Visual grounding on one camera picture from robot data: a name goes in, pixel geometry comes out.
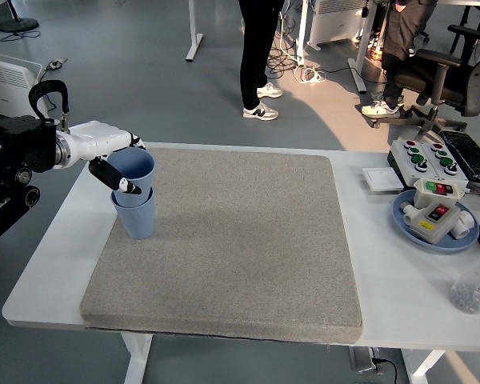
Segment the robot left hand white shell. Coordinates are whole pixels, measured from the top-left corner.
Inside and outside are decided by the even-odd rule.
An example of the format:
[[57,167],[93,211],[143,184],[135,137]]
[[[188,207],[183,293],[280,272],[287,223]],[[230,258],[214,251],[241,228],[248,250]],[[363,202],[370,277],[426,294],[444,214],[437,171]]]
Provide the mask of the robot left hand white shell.
[[57,131],[56,164],[54,168],[68,168],[77,160],[88,160],[89,171],[113,191],[140,194],[142,188],[128,181],[108,163],[106,157],[128,147],[145,149],[139,136],[103,122],[91,121],[73,126],[68,131]]

